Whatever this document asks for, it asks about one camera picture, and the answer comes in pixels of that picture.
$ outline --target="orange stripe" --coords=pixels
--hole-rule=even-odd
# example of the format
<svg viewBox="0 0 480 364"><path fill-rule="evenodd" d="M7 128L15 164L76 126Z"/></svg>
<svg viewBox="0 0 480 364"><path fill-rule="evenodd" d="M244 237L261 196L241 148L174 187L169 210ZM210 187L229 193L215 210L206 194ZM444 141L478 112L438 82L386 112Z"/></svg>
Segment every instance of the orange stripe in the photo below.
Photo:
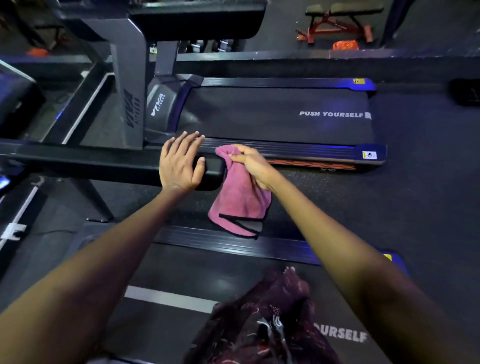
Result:
<svg viewBox="0 0 480 364"><path fill-rule="evenodd" d="M284 160L284 159L269 159L268 163L276 164L276 165L283 165L283 166L329 168L329 169L333 169L333 170L356 170L356 167L353 164L320 163L320 162L307 162L307 161Z"/></svg>

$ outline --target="microfiber towel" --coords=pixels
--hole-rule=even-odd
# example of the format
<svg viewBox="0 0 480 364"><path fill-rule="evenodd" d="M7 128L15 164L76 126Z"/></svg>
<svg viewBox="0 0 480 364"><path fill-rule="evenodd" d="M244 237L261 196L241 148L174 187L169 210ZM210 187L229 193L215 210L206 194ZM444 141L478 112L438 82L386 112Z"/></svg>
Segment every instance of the microfiber towel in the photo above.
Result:
<svg viewBox="0 0 480 364"><path fill-rule="evenodd" d="M215 152L227 163L227 177L208 217L235 235L256 237L262 231L272 193L258 187L242 163L230 159L229 154L241 154L236 147L220 146Z"/></svg>

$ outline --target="finger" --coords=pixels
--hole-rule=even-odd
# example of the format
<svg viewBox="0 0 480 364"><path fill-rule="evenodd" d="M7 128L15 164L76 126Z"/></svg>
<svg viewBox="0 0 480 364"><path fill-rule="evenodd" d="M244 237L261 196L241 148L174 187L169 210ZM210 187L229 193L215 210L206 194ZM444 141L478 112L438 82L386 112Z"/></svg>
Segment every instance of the finger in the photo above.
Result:
<svg viewBox="0 0 480 364"><path fill-rule="evenodd" d="M180 143L183 139L187 136L187 132L183 132L175 142L173 142L172 146L170 147L170 151L168 152L169 155L176 154L177 150L179 149Z"/></svg>
<svg viewBox="0 0 480 364"><path fill-rule="evenodd" d="M164 159L168 155L168 151L170 150L170 146L172 145L175 137L168 139L162 147L162 153L160 153L160 160Z"/></svg>
<svg viewBox="0 0 480 364"><path fill-rule="evenodd" d="M198 149L200 148L200 144L202 141L204 141L205 135L199 136L188 148L187 154L185 155L187 157L187 163L189 165L193 164L193 160L195 159L195 156L197 155Z"/></svg>
<svg viewBox="0 0 480 364"><path fill-rule="evenodd" d="M249 146L244 146L243 144L234 144L233 146L243 154L260 154L258 150L250 148Z"/></svg>
<svg viewBox="0 0 480 364"><path fill-rule="evenodd" d="M198 158L197 165L195 166L195 170L193 171L192 176L192 183L195 186L198 186L202 181L202 177L205 173L205 157Z"/></svg>
<svg viewBox="0 0 480 364"><path fill-rule="evenodd" d="M192 144L192 142L198 137L198 134L200 134L199 132L194 132L193 134L190 134L189 136L187 136L183 141L182 143L180 144L179 146L179 149L178 149L178 152L179 154L181 155L186 155L187 154L187 150L190 146L190 144Z"/></svg>
<svg viewBox="0 0 480 364"><path fill-rule="evenodd" d="M234 162L239 162L245 164L245 161L247 160L247 157L243 154L236 154L236 155L230 155L230 159L233 160Z"/></svg>

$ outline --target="person's left hand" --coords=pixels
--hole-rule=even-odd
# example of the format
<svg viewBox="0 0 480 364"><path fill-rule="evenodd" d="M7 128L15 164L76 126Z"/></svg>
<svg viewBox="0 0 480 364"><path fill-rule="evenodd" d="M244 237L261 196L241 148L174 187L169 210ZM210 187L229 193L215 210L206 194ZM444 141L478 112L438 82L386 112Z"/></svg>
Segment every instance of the person's left hand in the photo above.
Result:
<svg viewBox="0 0 480 364"><path fill-rule="evenodd" d="M164 191L173 189L186 193L194 190L202 181L205 158L199 158L193 169L193 160L205 139L205 135L198 134L195 132L187 136L187 132L183 132L177 140L171 138L163 144L158 171Z"/></svg>

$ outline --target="maroon floral dress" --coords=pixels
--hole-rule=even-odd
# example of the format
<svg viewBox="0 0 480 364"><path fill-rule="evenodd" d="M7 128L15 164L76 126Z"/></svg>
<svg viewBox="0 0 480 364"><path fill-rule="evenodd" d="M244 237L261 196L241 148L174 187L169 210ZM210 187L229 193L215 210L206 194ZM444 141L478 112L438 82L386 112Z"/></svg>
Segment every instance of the maroon floral dress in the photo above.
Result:
<svg viewBox="0 0 480 364"><path fill-rule="evenodd" d="M340 363L314 326L309 294L294 268L269 274L243 297L214 307L183 363Z"/></svg>

